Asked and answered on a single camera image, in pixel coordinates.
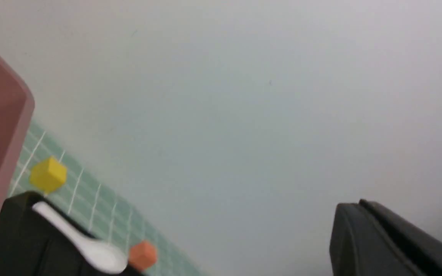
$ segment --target ceramic spoon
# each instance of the ceramic spoon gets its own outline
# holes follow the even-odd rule
[[[32,209],[64,234],[95,269],[107,274],[119,274],[127,267],[127,256],[119,248],[84,236],[47,203],[40,201]]]

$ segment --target yellow cube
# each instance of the yellow cube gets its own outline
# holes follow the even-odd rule
[[[51,156],[33,166],[30,172],[30,183],[46,194],[53,192],[66,182],[67,168]]]

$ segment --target white background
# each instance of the white background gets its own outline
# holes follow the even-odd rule
[[[0,0],[0,54],[213,276],[330,275],[360,197],[442,241],[442,1]]]

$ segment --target black object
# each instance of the black object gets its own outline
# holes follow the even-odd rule
[[[85,236],[93,237],[37,192],[7,199],[0,212],[0,276],[105,276],[91,267],[59,230],[35,213],[45,201]],[[130,266],[121,276],[142,276]]]
[[[338,204],[334,276],[442,276],[442,243],[377,202]]]

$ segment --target orange cube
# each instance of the orange cube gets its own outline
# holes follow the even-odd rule
[[[139,271],[149,269],[156,260],[156,248],[146,240],[129,250],[129,264]]]

